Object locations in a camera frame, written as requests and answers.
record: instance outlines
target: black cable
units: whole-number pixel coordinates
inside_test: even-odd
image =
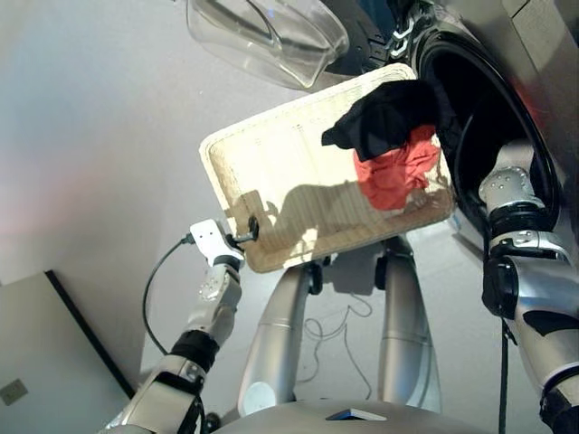
[[[505,434],[507,426],[507,388],[508,388],[508,325],[501,320],[501,360],[500,360],[500,398],[498,403],[498,434]]]
[[[364,373],[362,372],[362,369],[360,368],[360,366],[358,365],[358,363],[356,362],[356,359],[354,358],[354,355],[352,354],[352,351],[350,350],[350,346],[347,342],[347,319],[348,319],[348,315],[351,313],[353,313],[356,316],[359,316],[361,318],[368,318],[369,316],[371,316],[374,312],[374,310],[372,309],[372,306],[370,306],[370,304],[363,300],[361,297],[357,297],[355,294],[350,293],[350,297],[356,299],[357,301],[361,302],[362,304],[364,304],[368,311],[366,314],[359,312],[358,310],[356,310],[352,305],[347,305],[346,308],[346,313],[344,314],[344,318],[342,319],[342,322],[339,324],[338,327],[336,327],[333,331],[329,332],[329,333],[324,333],[324,328],[322,327],[322,324],[315,318],[308,318],[306,319],[306,321],[304,322],[304,330],[306,332],[306,334],[316,340],[316,346],[314,347],[314,361],[316,362],[316,368],[314,369],[314,372],[308,377],[305,378],[303,380],[298,380],[299,384],[303,384],[306,382],[311,382],[314,378],[316,378],[316,376],[318,375],[319,372],[319,356],[318,356],[318,350],[320,348],[320,346],[326,342],[329,341],[331,339],[334,339],[337,336],[340,336],[343,333],[344,335],[344,346],[346,347],[346,352],[347,355],[350,359],[350,362],[352,362],[352,364],[354,365],[354,369],[356,369],[356,371],[358,372],[358,375],[360,375],[360,378],[362,379],[362,381],[364,382],[366,388],[368,389],[368,392],[365,396],[365,398],[368,400],[370,398],[370,396],[372,395],[372,385],[370,384],[370,382],[368,381],[368,379],[365,377]],[[313,324],[318,331],[314,331],[311,328],[311,325]]]
[[[207,422],[205,421],[205,407],[203,405],[203,400],[201,399],[200,395],[196,396],[197,406],[199,407],[199,414],[201,416],[201,420],[199,422],[199,434],[206,434],[207,433]]]
[[[151,338],[151,341],[153,341],[153,344],[155,344],[155,346],[159,349],[159,351],[163,355],[167,355],[167,350],[158,341],[157,337],[153,333],[153,330],[151,330],[151,326],[148,323],[148,318],[147,318],[148,293],[149,293],[149,290],[151,289],[151,283],[153,282],[153,278],[155,278],[155,275],[158,272],[158,270],[161,268],[161,266],[163,265],[163,262],[165,262],[165,260],[169,256],[171,256],[171,254],[175,250],[177,250],[179,248],[179,246],[181,246],[182,244],[187,244],[187,243],[189,243],[189,244],[195,243],[195,241],[193,240],[193,236],[191,236],[191,234],[187,234],[187,236],[185,236],[184,238],[179,240],[179,242],[175,246],[173,246],[171,249],[169,249],[169,251],[167,253],[165,253],[165,255],[163,255],[163,257],[157,262],[157,264],[155,264],[155,267],[153,267],[151,274],[149,274],[149,276],[148,276],[147,284],[145,285],[145,292],[143,293],[143,301],[141,304],[141,315],[143,316],[143,323],[145,324],[145,330],[147,330],[148,337]]]

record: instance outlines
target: beige tray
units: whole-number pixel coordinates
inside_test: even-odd
[[[357,185],[354,151],[322,146],[321,134],[352,104],[385,81],[412,80],[402,64],[386,66],[297,99],[210,135],[199,150],[234,233],[255,215],[260,237],[248,242],[257,272],[351,250],[447,218],[454,201],[441,153],[425,191],[403,210],[372,208]],[[436,137],[433,143],[438,144]]]

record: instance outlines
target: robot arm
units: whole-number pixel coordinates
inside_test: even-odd
[[[579,278],[563,243],[545,226],[530,159],[504,146],[482,182],[491,240],[483,302],[510,329],[540,395],[540,415],[555,433],[579,427]]]
[[[244,257],[214,220],[194,224],[190,232],[210,265],[194,311],[169,354],[110,423],[108,434],[193,433],[204,414],[200,393],[215,355],[233,330]],[[252,232],[242,241],[257,238],[257,226]]]

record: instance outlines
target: transparent plastic lid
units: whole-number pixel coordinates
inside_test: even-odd
[[[293,89],[311,87],[348,49],[346,29],[319,0],[187,0],[187,26],[207,51]]]

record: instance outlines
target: clothing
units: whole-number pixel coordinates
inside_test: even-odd
[[[420,125],[437,125],[439,106],[432,87],[422,80],[381,84],[322,135],[322,146],[355,149],[364,162],[406,143]]]
[[[438,162],[440,149],[432,144],[434,125],[415,128],[408,143],[372,160],[362,161],[354,153],[354,165],[361,192],[377,210],[406,206],[414,188],[426,188],[425,172]]]

